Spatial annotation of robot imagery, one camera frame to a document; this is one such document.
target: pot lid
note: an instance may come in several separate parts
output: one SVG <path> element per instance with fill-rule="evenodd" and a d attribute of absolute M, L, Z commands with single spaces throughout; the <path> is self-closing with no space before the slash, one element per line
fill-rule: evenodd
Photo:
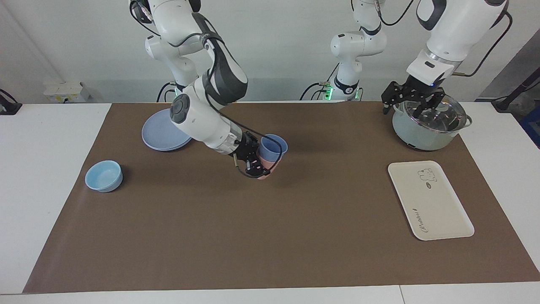
<path fill-rule="evenodd" d="M 404 101 L 404 112 L 416 123 L 437 132 L 455 132 L 461 130 L 467 123 L 467 115 L 463 107 L 452 97 L 446 95 L 435 109 L 424 110 L 418 118 L 413 113 L 421 103 Z"/>

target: gray joint cap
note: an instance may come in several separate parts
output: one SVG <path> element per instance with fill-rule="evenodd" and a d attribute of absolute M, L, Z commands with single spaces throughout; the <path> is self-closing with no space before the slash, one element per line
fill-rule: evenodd
<path fill-rule="evenodd" d="M 190 109 L 190 97 L 181 94 L 176 97 L 171 106 L 171 120 L 177 124 L 183 123 L 187 118 Z"/>

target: cooking pot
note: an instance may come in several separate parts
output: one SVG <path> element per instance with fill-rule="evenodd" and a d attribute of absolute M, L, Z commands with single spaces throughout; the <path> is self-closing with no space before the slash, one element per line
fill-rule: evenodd
<path fill-rule="evenodd" d="M 446 147 L 459 132 L 472 125 L 472 118 L 452 97 L 445 96 L 435 109 L 423 111 L 419 117 L 413 113 L 420 105 L 417 101 L 404 101 L 394 105 L 392 125 L 396 134 L 408 146 L 425 151 Z"/>

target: stacked plate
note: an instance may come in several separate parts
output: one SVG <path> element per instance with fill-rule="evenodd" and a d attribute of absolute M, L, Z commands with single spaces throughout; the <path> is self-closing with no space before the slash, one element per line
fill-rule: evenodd
<path fill-rule="evenodd" d="M 152 115 L 143 126 L 144 143 L 156 151 L 174 151 L 190 142 L 191 137 L 180 131 L 171 121 L 170 110 Z"/>

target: blue object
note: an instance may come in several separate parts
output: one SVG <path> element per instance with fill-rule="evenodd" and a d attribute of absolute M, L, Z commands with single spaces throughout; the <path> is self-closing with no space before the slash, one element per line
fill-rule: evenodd
<path fill-rule="evenodd" d="M 88 188 L 99 192 L 111 192 L 124 179 L 120 165 L 115 161 L 103 161 L 88 170 L 84 182 Z"/>
<path fill-rule="evenodd" d="M 519 122 L 536 146 L 540 148 L 540 107 L 533 110 L 525 119 Z"/>
<path fill-rule="evenodd" d="M 289 145 L 287 144 L 287 142 L 283 138 L 279 137 L 278 135 L 267 134 L 266 136 L 279 142 L 279 144 L 281 145 L 283 149 L 282 155 L 281 155 L 281 157 L 283 158 L 283 155 L 285 155 L 285 153 L 289 150 Z M 261 139 L 261 145 L 259 146 L 259 156 L 262 159 L 269 162 L 276 162 L 279 158 L 279 151 L 280 151 L 279 146 L 275 142 L 269 140 L 266 137 L 263 137 Z"/>
<path fill-rule="evenodd" d="M 169 113 L 169 109 L 159 111 L 145 122 L 142 136 L 148 147 L 157 151 L 173 151 L 190 142 L 191 137 L 174 125 Z"/>

